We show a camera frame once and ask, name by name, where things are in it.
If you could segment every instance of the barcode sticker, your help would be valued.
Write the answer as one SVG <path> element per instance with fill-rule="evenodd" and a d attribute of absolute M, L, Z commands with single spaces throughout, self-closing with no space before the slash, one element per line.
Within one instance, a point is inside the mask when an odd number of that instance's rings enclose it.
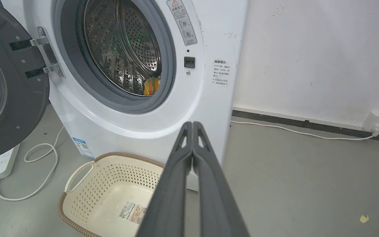
<path fill-rule="evenodd" d="M 134 222 L 140 225 L 143 221 L 143 217 L 146 214 L 146 212 L 147 208 L 139 204 L 135 204 L 131 201 L 127 201 L 124 207 L 122 208 L 119 217 L 129 222 Z"/>
<path fill-rule="evenodd" d="M 84 140 L 80 140 L 77 138 L 72 138 L 72 139 L 74 140 L 78 150 L 83 156 L 87 156 L 94 159 L 93 154 L 91 153 L 90 149 L 87 146 L 87 143 Z"/>

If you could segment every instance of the metal hinge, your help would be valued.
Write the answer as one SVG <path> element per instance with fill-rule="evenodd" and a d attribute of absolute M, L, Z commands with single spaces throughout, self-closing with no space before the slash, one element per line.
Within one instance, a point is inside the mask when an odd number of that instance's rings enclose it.
<path fill-rule="evenodd" d="M 45 27 L 39 26 L 37 29 L 40 38 L 31 39 L 30 44 L 32 46 L 42 46 L 41 49 L 43 50 L 40 50 L 40 52 L 46 55 L 46 65 L 49 65 L 47 67 L 44 67 L 43 71 L 45 73 L 57 72 L 60 77 L 65 77 L 57 56 L 54 54 L 54 48 L 52 47 L 51 39 L 48 37 Z"/>

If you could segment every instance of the stainless steel drum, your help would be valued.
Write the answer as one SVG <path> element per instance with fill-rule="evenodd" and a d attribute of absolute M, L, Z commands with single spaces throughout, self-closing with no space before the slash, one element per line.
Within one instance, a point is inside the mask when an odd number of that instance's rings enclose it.
<path fill-rule="evenodd" d="M 93 61 L 106 78 L 122 90 L 147 96 L 144 83 L 160 79 L 161 57 L 137 6 L 130 0 L 88 0 L 83 28 Z"/>
<path fill-rule="evenodd" d="M 127 59 L 143 75 L 160 75 L 159 45 L 143 13 L 131 1 L 118 0 L 115 18 L 119 42 Z"/>

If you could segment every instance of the washing machine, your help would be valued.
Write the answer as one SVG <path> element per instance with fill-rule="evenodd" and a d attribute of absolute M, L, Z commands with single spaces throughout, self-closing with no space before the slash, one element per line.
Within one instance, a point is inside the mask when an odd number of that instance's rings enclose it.
<path fill-rule="evenodd" d="M 0 154 L 36 127 L 49 99 L 88 158 L 120 151 L 165 163 L 182 124 L 200 121 L 222 163 L 247 6 L 2 0 Z M 190 174 L 188 188 L 197 182 Z"/>

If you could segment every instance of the laundry basket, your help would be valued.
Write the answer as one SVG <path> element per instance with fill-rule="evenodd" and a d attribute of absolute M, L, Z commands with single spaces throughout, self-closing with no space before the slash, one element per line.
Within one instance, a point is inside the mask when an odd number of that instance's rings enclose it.
<path fill-rule="evenodd" d="M 70 187 L 89 166 L 78 184 Z M 85 236 L 134 236 L 163 166 L 128 153 L 101 155 L 71 175 L 58 203 L 59 217 Z"/>

